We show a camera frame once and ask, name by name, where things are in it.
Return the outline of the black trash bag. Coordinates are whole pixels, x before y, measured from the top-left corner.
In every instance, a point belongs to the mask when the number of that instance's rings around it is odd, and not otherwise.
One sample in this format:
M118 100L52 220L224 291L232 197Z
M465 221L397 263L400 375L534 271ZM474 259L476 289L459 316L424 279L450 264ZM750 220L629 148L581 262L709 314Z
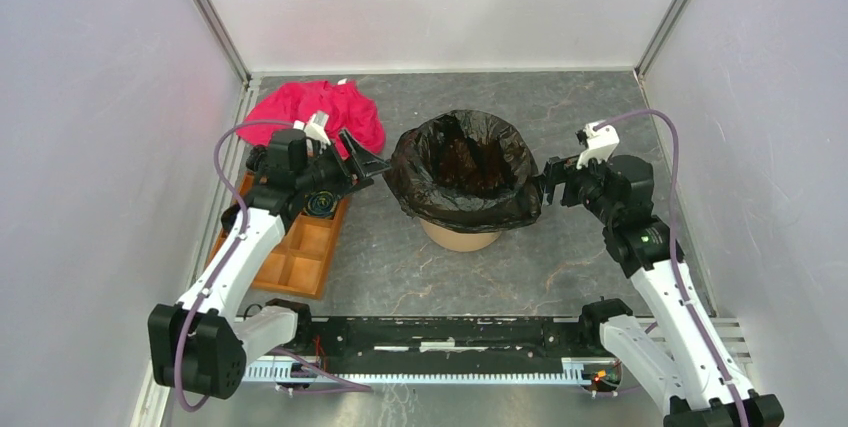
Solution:
M408 216L476 234L534 224L542 210L538 174L515 126L491 113L453 110L404 132L384 179Z

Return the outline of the orange trash bin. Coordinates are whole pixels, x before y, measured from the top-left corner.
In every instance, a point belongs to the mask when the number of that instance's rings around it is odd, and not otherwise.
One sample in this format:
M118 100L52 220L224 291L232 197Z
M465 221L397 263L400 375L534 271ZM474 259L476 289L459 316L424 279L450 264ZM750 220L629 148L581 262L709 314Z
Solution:
M474 252L494 243L501 232L459 233L436 224L419 220L424 232L437 245L454 252Z

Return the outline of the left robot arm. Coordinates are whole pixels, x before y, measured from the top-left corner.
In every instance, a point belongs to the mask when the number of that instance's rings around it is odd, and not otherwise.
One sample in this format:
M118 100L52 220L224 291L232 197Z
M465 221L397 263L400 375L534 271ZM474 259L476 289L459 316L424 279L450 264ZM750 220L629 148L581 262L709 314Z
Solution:
M274 349L297 355L312 346L313 326L291 307L265 307L242 322L235 318L262 264L311 195L345 197L389 170L347 130L339 139L345 155L304 128L274 132L249 168L254 184L247 195L232 191L238 207L233 225L206 270L174 304L158 304L149 314L154 380L172 388L184 410L195 412L211 397L231 397L249 365Z

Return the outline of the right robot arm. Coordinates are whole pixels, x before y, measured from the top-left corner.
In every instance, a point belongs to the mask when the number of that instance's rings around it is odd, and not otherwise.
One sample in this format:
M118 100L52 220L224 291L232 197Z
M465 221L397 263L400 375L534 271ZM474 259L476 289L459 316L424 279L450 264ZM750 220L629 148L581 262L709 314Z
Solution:
M631 155L608 161L552 157L539 178L546 201L582 206L603 225L609 255L646 302L659 346L620 299L587 304L577 329L591 355L613 354L663 415L666 426L778 426L777 397L760 394L733 359L697 296L671 228L654 214L653 166Z

